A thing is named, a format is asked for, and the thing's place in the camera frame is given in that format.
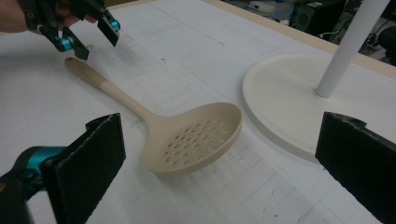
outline white table surface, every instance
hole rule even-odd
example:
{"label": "white table surface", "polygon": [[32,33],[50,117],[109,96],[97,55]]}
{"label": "white table surface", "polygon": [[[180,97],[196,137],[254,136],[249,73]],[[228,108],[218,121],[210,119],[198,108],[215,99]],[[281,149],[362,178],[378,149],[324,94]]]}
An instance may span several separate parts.
{"label": "white table surface", "polygon": [[[113,48],[95,25],[73,32],[88,64],[164,116],[198,105],[241,105],[251,65],[282,53],[329,53],[198,0],[157,0],[111,11]],[[85,123],[120,113],[126,161],[89,223],[378,223],[323,167],[273,144],[247,116],[235,145],[191,175],[158,177],[140,163],[145,123],[64,67],[43,36],[0,36],[0,174],[32,146],[68,146]],[[352,65],[355,71],[391,77]],[[55,223],[46,192],[28,202],[35,223]]]}

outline beige plastic utensil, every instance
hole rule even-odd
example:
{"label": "beige plastic utensil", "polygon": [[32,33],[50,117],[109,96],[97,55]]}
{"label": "beige plastic utensil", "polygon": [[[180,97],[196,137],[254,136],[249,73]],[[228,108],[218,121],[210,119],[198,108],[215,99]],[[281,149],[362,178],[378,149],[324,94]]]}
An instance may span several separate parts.
{"label": "beige plastic utensil", "polygon": [[235,142],[242,128],[242,112],[229,103],[202,105],[174,117],[148,111],[125,92],[76,58],[66,67],[119,101],[148,125],[142,162],[156,175],[184,175],[218,159]]}

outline white pole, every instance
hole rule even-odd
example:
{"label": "white pole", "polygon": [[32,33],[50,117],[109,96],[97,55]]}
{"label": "white pole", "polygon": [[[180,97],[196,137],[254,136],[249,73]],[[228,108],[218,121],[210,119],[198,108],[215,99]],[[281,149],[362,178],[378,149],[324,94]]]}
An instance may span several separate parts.
{"label": "white pole", "polygon": [[390,0],[364,0],[315,92],[329,98]]}

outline spoon handle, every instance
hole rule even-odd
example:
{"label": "spoon handle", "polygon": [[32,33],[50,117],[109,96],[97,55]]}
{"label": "spoon handle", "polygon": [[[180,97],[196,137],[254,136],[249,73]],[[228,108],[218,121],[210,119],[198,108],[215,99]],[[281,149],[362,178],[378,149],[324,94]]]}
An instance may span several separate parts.
{"label": "spoon handle", "polygon": [[124,91],[117,88],[113,83],[108,81],[105,77],[100,75],[97,71],[81,60],[76,58],[66,58],[64,63],[66,67],[70,69],[76,76],[87,81],[97,89],[107,93],[109,96],[120,102],[145,122],[148,122],[153,117],[159,117],[158,115],[147,110],[136,100],[134,100]]}

